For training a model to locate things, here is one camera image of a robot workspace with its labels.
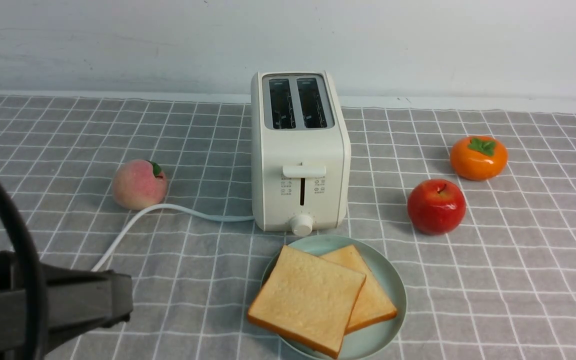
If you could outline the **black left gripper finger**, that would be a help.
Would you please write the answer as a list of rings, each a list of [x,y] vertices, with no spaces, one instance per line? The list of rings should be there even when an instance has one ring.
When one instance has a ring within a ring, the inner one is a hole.
[[[48,294],[48,354],[97,328],[129,322],[134,310],[130,275],[44,264]]]

